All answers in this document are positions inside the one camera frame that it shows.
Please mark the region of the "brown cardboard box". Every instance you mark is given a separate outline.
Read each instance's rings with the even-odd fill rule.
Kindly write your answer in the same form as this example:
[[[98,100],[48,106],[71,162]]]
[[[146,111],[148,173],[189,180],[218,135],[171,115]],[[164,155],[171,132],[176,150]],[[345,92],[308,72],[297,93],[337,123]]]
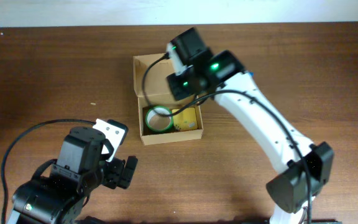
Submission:
[[[200,139],[203,135],[204,126],[199,106],[193,107],[196,116],[195,126],[197,127],[194,130],[178,131],[172,127],[166,133],[156,133],[146,125],[145,118],[150,107],[142,92],[142,78],[147,67],[162,56],[162,54],[151,54],[133,57],[134,91],[137,96],[140,138],[145,145]],[[161,61],[150,69],[146,78],[145,90],[152,104],[169,109],[179,109],[193,100],[192,97],[188,97],[175,101],[166,79],[167,76],[173,73],[174,69],[171,60]]]

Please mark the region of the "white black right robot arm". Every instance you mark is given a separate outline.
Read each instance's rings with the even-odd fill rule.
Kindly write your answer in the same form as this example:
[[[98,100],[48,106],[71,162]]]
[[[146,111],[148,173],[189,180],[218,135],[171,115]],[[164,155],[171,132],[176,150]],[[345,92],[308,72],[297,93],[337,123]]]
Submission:
[[[328,183],[332,147],[313,141],[294,128],[269,102],[233,53],[192,56],[169,47],[174,74],[167,79],[176,100],[204,92],[225,108],[256,140],[277,176],[266,189],[275,202],[270,223],[311,223],[312,201]]]

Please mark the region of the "green tape roll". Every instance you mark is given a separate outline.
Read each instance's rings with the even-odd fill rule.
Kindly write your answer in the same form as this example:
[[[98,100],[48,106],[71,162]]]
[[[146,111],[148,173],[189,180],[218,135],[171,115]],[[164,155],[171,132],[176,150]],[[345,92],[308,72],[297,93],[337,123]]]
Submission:
[[[145,115],[146,126],[155,133],[165,133],[173,128],[171,110],[164,106],[154,106]]]

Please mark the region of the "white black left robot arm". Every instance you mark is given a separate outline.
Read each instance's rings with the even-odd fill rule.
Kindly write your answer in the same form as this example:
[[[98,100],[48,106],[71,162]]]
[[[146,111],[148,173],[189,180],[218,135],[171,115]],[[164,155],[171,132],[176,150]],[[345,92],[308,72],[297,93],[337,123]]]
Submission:
[[[57,165],[56,159],[42,164],[30,181],[21,185],[12,197],[8,223],[74,223],[91,192],[103,185],[127,189],[138,158],[114,158],[93,170],[77,174]]]

